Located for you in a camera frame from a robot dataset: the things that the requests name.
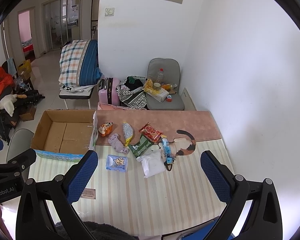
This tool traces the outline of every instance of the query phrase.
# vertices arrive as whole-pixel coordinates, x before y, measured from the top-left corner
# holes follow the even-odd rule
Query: brown suede mat
[[[112,133],[119,134],[119,140],[125,141],[122,123],[129,123],[134,136],[131,144],[138,143],[140,139],[139,129],[147,122],[168,137],[169,142],[175,138],[182,138],[177,130],[185,130],[191,133],[197,142],[221,139],[221,135],[210,112],[206,111],[142,111],[142,110],[98,110],[98,127],[107,122],[113,122]],[[99,134],[97,145],[109,145],[110,135],[102,137]]]

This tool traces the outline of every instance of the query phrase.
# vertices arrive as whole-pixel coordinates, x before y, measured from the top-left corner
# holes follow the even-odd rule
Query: silver screw
[[[56,181],[62,181],[63,180],[63,175],[57,175],[54,178]]]
[[[26,184],[30,185],[30,184],[32,184],[32,182],[33,182],[33,179],[27,179]]]
[[[266,184],[271,185],[272,184],[272,180],[271,179],[266,179]]]
[[[236,179],[237,181],[243,181],[243,177],[242,177],[241,175],[236,175],[236,176],[235,176],[235,179]]]

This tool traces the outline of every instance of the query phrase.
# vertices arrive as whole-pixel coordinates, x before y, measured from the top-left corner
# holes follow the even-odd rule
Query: open cardboard box
[[[46,110],[31,148],[43,158],[79,162],[88,150],[95,150],[97,126],[95,110]]]

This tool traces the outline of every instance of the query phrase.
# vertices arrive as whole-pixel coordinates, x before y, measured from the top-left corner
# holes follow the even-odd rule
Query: glass sliding door
[[[80,40],[80,0],[56,0],[44,6],[46,43],[59,50],[68,41]]]

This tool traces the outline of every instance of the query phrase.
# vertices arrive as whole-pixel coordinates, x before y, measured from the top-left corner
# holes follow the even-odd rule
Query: black and white patterned bag
[[[144,84],[146,82],[145,77],[132,76],[134,79],[140,79]],[[141,109],[147,105],[146,93],[142,90],[142,87],[137,88],[133,91],[129,91],[126,89],[121,89],[121,86],[127,82],[127,79],[123,80],[116,87],[116,92],[119,96],[119,99],[126,106],[131,107],[133,109]]]

